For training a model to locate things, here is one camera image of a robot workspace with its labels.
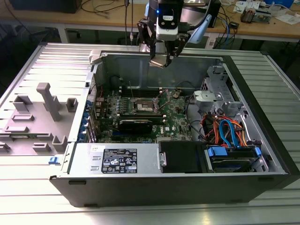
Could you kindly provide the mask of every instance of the blue latch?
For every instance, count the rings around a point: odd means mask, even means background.
[[[90,107],[90,106],[92,106],[92,102],[91,102],[91,101],[89,101],[89,100],[86,100],[86,103],[85,103],[85,105],[86,105],[87,107]]]
[[[257,156],[261,156],[262,155],[262,151],[258,147],[255,147],[255,152],[257,153]]]
[[[51,157],[48,164],[49,165],[59,165],[60,162],[59,162],[58,157],[55,157],[55,156]]]
[[[208,155],[212,156],[227,156],[227,151],[225,147],[210,147],[207,149]]]
[[[87,119],[88,117],[89,117],[89,114],[88,114],[87,112],[84,112],[84,113],[83,113],[83,118],[84,118],[84,119]]]
[[[84,127],[84,126],[80,126],[79,127],[79,132],[83,132],[83,131],[85,131],[86,130],[86,127]]]
[[[86,125],[87,123],[88,123],[88,121],[86,119],[81,120],[81,125]]]

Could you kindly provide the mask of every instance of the black box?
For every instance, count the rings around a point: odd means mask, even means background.
[[[76,13],[82,0],[9,0],[15,10]]]

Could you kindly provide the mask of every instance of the electronic components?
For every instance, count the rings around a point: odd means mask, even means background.
[[[119,131],[122,134],[149,134],[152,131],[152,122],[149,120],[121,120]]]
[[[183,113],[184,97],[173,98],[173,91],[168,89],[132,91],[134,98],[125,88],[121,93],[104,94],[101,107],[97,109],[101,112],[99,142],[157,143],[160,138],[191,140]]]

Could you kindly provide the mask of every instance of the side panel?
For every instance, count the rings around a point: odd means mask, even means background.
[[[279,160],[282,168],[289,173],[291,176],[288,177],[288,180],[285,180],[284,183],[277,186],[276,188],[284,188],[287,185],[293,183],[300,177],[300,171],[297,168],[296,164],[293,162],[292,157],[289,155],[285,146],[281,142],[278,134],[274,130],[267,116],[263,112],[262,108],[258,104],[256,98],[245,82],[243,76],[240,74],[239,69],[234,64],[231,57],[225,57],[225,63],[233,77],[232,82],[236,87],[239,87],[242,98],[245,103],[251,109],[251,113],[256,119],[260,129],[262,130],[263,135],[266,137],[269,145],[271,146],[273,152],[275,153],[277,159]]]
[[[135,179],[59,179],[50,182],[76,207],[244,203],[286,175]]]

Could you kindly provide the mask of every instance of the label sticker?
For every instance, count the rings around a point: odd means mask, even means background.
[[[91,152],[100,152],[103,151],[104,149],[105,149],[105,145],[92,145],[90,147]]]
[[[102,173],[137,173],[137,149],[104,149]]]

